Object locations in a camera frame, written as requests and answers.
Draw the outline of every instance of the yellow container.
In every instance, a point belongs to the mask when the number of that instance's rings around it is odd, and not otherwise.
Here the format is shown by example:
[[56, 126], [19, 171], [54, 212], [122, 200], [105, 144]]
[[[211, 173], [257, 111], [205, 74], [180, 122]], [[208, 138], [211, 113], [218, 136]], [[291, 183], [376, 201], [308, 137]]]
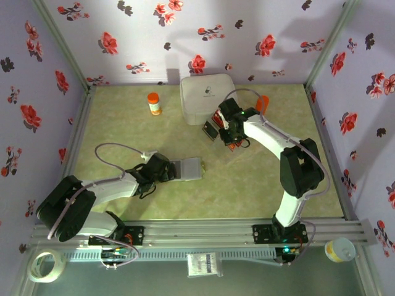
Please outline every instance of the yellow container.
[[348, 239], [339, 237], [325, 244], [325, 254], [333, 262], [351, 261], [356, 256], [356, 248]]

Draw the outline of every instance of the robotic arm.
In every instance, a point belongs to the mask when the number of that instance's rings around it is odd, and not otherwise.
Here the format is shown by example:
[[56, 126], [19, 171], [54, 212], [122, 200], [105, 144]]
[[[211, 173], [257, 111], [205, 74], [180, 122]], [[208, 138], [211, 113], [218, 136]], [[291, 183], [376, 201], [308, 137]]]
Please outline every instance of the robotic arm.
[[155, 191], [157, 183], [171, 181], [176, 177], [175, 165], [162, 154], [153, 152], [143, 154], [142, 158], [145, 158], [146, 163], [126, 170], [125, 176], [115, 181], [80, 181], [74, 176], [64, 178], [38, 207], [38, 218], [51, 229], [76, 191], [93, 183], [93, 186], [78, 195], [61, 218], [54, 235], [61, 242], [76, 235], [121, 239], [125, 235], [124, 223], [112, 212], [96, 213], [91, 212], [91, 209], [95, 205], [121, 197], [139, 195], [143, 199]]
[[219, 110], [224, 123], [219, 133], [225, 145], [253, 138], [280, 160], [280, 181], [285, 191], [281, 205], [273, 216], [272, 230], [278, 238], [288, 236], [299, 225], [306, 196], [324, 178], [319, 165], [292, 142], [300, 143], [320, 160], [316, 143], [311, 139], [301, 141], [268, 121], [262, 122], [256, 109], [242, 110], [232, 98], [223, 101]]

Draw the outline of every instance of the glass surface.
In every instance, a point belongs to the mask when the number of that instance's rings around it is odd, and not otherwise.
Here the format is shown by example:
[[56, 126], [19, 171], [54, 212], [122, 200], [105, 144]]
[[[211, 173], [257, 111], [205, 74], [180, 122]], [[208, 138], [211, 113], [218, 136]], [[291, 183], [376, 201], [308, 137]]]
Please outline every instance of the glass surface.
[[62, 276], [38, 284], [35, 295], [365, 295], [353, 261], [333, 263], [323, 247], [311, 248], [294, 266], [268, 266], [246, 261], [224, 261], [223, 277], [187, 278], [186, 261], [134, 262], [106, 270], [99, 262], [68, 263]]

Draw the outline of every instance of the white plastic container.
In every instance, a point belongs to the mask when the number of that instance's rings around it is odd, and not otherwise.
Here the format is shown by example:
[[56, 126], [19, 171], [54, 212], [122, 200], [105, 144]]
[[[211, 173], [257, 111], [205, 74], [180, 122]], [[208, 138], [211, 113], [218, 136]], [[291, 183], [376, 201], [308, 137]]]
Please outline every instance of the white plastic container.
[[203, 125], [218, 109], [225, 96], [235, 89], [227, 74], [186, 77], [181, 80], [181, 106], [185, 122], [189, 125]]
[[333, 262], [351, 261], [356, 256], [356, 248], [345, 237], [339, 237], [325, 244], [325, 254]]

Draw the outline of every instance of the paper label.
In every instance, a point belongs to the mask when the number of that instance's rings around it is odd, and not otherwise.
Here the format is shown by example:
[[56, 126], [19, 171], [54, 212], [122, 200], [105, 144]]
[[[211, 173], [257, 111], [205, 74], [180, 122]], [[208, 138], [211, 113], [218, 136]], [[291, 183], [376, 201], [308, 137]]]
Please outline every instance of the paper label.
[[215, 253], [189, 254], [188, 275], [205, 276], [217, 274], [217, 259]]

